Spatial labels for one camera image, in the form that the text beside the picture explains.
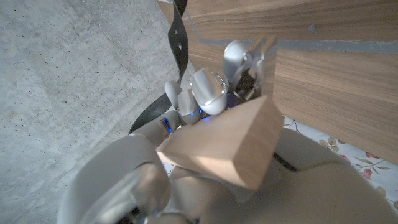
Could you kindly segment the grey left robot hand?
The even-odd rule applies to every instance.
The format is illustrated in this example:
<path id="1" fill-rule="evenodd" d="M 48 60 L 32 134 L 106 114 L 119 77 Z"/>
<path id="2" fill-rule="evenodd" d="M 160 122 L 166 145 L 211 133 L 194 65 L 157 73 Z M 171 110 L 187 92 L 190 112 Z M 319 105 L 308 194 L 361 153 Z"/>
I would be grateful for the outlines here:
<path id="1" fill-rule="evenodd" d="M 266 79 L 275 37 L 236 40 L 170 111 L 110 144 L 76 175 L 59 223 L 396 223 L 348 162 L 283 127 Z"/>

